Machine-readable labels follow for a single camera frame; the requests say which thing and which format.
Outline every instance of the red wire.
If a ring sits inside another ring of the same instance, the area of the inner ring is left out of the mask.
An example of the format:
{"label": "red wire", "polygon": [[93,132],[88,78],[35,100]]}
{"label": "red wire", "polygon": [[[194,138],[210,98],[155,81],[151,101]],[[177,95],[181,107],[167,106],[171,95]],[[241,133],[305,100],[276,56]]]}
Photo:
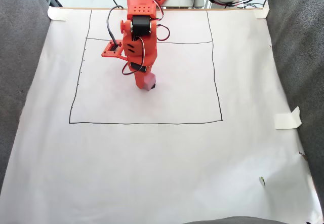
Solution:
{"label": "red wire", "polygon": [[162,9],[161,5],[160,5],[156,0],[153,0],[153,1],[156,3],[156,5],[158,6],[158,8],[160,9],[160,11],[161,11],[161,13],[162,13],[162,17],[161,17],[161,18],[154,18],[154,19],[152,19],[152,20],[162,20],[163,17],[164,17],[163,9]]}

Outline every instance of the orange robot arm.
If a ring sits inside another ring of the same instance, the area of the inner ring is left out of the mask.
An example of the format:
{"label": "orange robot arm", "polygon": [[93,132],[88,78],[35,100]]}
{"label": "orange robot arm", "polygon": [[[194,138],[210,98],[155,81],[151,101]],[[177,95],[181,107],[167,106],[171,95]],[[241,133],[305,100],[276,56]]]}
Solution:
{"label": "orange robot arm", "polygon": [[[156,23],[162,19],[156,17],[156,6],[160,8],[163,17],[160,5],[164,1],[127,0],[127,21],[120,22],[120,30],[124,34],[123,40],[115,40],[109,31],[113,40],[109,41],[102,53],[103,57],[117,57],[126,60],[127,63],[123,67],[122,73],[124,75],[134,74],[137,87],[147,91],[153,89],[156,82],[151,69],[157,57],[156,29],[162,26]],[[130,73],[124,73],[126,66],[129,67]]]}

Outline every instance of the orange bracket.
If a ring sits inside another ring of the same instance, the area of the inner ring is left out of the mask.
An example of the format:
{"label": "orange bracket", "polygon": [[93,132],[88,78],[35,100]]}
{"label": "orange bracket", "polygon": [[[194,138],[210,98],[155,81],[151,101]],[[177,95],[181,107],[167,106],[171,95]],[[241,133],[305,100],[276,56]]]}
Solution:
{"label": "orange bracket", "polygon": [[113,40],[110,40],[105,50],[102,52],[102,57],[115,57],[127,61],[127,57],[122,56],[124,45],[122,40],[116,40],[118,47],[113,49],[116,45]]}

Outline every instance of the black marker line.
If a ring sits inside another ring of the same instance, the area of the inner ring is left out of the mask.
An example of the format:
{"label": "black marker line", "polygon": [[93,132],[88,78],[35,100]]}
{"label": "black marker line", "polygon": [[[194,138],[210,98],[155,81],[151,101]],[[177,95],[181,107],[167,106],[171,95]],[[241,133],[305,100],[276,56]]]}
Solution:
{"label": "black marker line", "polygon": [[[97,38],[86,38],[86,39],[99,40],[99,41],[110,41],[110,40],[106,40],[106,39],[97,39]],[[171,44],[201,44],[201,43],[171,43]]]}
{"label": "black marker line", "polygon": [[[91,15],[92,15],[92,10],[91,10],[91,12],[90,12],[90,17],[89,17],[89,28],[88,28],[87,37],[88,37],[88,35],[89,35],[89,31],[90,31]],[[73,105],[74,105],[74,102],[75,102],[75,98],[76,98],[77,87],[78,87],[78,85],[79,85],[79,79],[80,79],[81,67],[82,67],[82,63],[83,63],[83,57],[84,57],[84,55],[85,55],[86,44],[87,44],[87,38],[86,38],[86,41],[85,41],[85,47],[83,48],[82,60],[81,60],[81,65],[80,65],[80,69],[79,69],[79,76],[77,77],[77,83],[76,83],[75,95],[74,95],[74,99],[73,99],[73,102],[72,102],[72,105],[71,105],[71,109],[70,109],[69,124],[71,123],[71,113],[72,113],[72,108],[73,108]]]}
{"label": "black marker line", "polygon": [[80,69],[79,69],[79,76],[77,78],[77,85],[76,85],[76,90],[75,90],[75,96],[74,96],[74,100],[73,100],[73,103],[72,103],[72,106],[71,106],[71,110],[70,110],[69,124],[185,125],[185,124],[210,124],[210,123],[215,123],[215,122],[221,122],[221,121],[223,121],[223,116],[222,116],[222,111],[221,111],[221,105],[220,105],[220,102],[219,102],[219,96],[218,96],[217,86],[216,86],[216,81],[215,81],[215,65],[214,65],[214,59],[213,59],[213,55],[214,55],[214,40],[213,40],[212,30],[211,30],[210,23],[209,23],[208,12],[206,11],[206,13],[207,13],[209,30],[211,32],[211,37],[212,37],[212,40],[211,41],[209,41],[209,42],[201,42],[201,43],[168,43],[168,44],[203,44],[203,43],[213,43],[213,48],[212,48],[212,62],[213,62],[213,68],[214,68],[214,84],[215,84],[216,94],[217,94],[217,98],[218,98],[218,106],[219,106],[219,111],[220,111],[220,114],[221,114],[221,120],[215,120],[215,121],[203,122],[203,123],[99,123],[99,122],[71,122],[71,113],[72,113],[73,104],[74,104],[75,98],[76,98],[76,93],[77,93],[78,83],[79,83],[79,79],[80,79],[81,68],[82,68],[82,64],[83,64],[83,58],[84,58],[84,54],[85,54],[85,50],[86,50],[87,39],[100,40],[100,41],[109,41],[109,40],[105,40],[105,39],[96,39],[96,38],[89,38],[88,37],[89,31],[90,31],[90,25],[91,25],[91,14],[92,14],[92,10],[91,10],[90,18],[89,18],[89,29],[88,29],[88,33],[87,33],[87,37],[86,37],[86,42],[85,42],[85,47],[84,47],[84,51],[83,51],[83,55],[82,55],[82,61],[81,61]]}
{"label": "black marker line", "polygon": [[221,104],[220,104],[220,102],[219,102],[219,96],[218,96],[218,92],[217,92],[217,86],[216,86],[216,81],[215,81],[215,65],[214,65],[214,40],[213,40],[213,34],[212,34],[212,30],[211,30],[211,25],[210,25],[210,23],[209,23],[209,17],[208,17],[208,11],[207,11],[207,10],[206,10],[206,14],[207,14],[207,19],[208,19],[208,26],[209,26],[209,30],[211,31],[212,42],[213,42],[213,49],[212,49],[212,62],[213,62],[213,67],[214,67],[214,83],[215,83],[216,94],[217,94],[217,98],[218,98],[218,106],[219,106],[219,112],[221,113],[221,120],[223,120],[223,115],[222,115]]}
{"label": "black marker line", "polygon": [[203,123],[96,123],[96,122],[74,122],[70,124],[117,124],[117,125],[156,125],[156,124],[164,124],[164,125],[183,125],[183,124],[210,124],[215,122],[221,122],[222,120],[215,120],[210,122],[203,122]]}

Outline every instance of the paper sheet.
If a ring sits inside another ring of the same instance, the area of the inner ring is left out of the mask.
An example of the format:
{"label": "paper sheet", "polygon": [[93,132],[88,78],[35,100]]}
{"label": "paper sheet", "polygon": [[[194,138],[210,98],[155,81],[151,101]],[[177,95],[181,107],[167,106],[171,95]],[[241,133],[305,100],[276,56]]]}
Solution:
{"label": "paper sheet", "polygon": [[[123,12],[109,20],[116,38]],[[156,88],[143,92],[122,76],[123,61],[100,58],[106,41],[86,39],[88,31],[110,39],[106,15],[71,10],[51,22],[0,196],[2,223],[319,223],[297,131],[274,127],[273,115],[289,107],[266,20],[253,11],[166,11],[168,42],[208,43],[158,44]],[[143,114],[122,108],[140,109],[144,98]]]}

